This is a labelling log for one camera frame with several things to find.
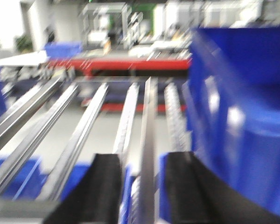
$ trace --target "potted plant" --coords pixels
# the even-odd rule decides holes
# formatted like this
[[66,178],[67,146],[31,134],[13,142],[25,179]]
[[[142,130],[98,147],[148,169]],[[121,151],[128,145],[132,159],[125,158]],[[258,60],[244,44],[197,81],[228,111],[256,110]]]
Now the potted plant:
[[18,52],[24,54],[33,51],[33,45],[30,36],[24,34],[20,37],[16,37],[15,45]]

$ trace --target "floor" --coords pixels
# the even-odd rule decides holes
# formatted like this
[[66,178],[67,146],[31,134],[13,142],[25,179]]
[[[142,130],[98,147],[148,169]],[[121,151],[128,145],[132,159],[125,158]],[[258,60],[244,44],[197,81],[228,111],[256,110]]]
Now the floor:
[[[10,154],[46,111],[47,109],[44,106],[40,108],[40,110],[0,151],[0,157],[6,157]],[[80,107],[77,102],[71,103],[33,154],[33,157],[42,158],[42,169],[45,173],[49,173],[54,167],[84,111],[85,108]],[[100,113],[78,158],[78,163],[91,163],[95,153],[112,153],[119,119],[119,112]],[[142,113],[137,113],[134,118],[128,155],[128,162],[132,164],[133,172],[135,174],[140,168],[141,121]],[[164,114],[159,114],[156,118],[155,134],[156,155],[170,151],[167,121]]]

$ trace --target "factory workstation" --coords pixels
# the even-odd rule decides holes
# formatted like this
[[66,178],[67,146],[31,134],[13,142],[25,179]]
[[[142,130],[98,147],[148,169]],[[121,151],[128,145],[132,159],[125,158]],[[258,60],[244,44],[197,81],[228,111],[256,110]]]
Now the factory workstation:
[[0,0],[0,224],[280,224],[280,0]]

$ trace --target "aluminum rail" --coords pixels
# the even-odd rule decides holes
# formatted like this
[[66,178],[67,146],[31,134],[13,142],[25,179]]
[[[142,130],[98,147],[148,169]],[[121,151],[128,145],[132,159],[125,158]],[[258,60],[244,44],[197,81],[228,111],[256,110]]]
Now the aluminum rail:
[[185,126],[182,120],[181,105],[177,88],[174,83],[169,83],[164,91],[164,95],[167,124],[172,148],[177,152],[185,152],[187,150]]
[[36,85],[0,117],[0,150],[62,84],[62,78]]
[[106,83],[102,84],[92,98],[67,146],[63,150],[52,172],[49,174],[46,183],[37,197],[37,200],[59,200],[64,186],[89,135],[89,132],[92,129],[96,118],[98,117],[99,110],[107,94],[107,89],[108,85]]
[[154,223],[154,122],[157,106],[157,82],[149,78],[145,84],[144,110],[141,126],[142,161],[139,194],[136,203],[137,224]]
[[138,100],[139,86],[133,83],[128,89],[124,107],[122,109],[119,126],[113,146],[113,153],[118,154],[124,168],[127,159],[127,150],[130,143],[133,120]]
[[77,93],[78,86],[76,84],[70,85],[49,111],[35,125],[34,129],[2,163],[0,166],[0,195],[15,178],[24,163],[33,154],[66,106],[73,100]]

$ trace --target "white wall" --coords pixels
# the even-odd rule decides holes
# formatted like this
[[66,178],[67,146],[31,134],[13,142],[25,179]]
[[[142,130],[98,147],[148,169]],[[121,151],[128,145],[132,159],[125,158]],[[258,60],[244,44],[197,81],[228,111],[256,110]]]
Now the white wall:
[[14,50],[14,38],[24,33],[20,0],[0,0],[0,43]]
[[78,3],[53,5],[56,40],[59,42],[80,41]]
[[35,0],[28,11],[34,50],[41,50],[46,44],[48,37],[45,29],[51,24],[50,15],[50,7],[47,0]]

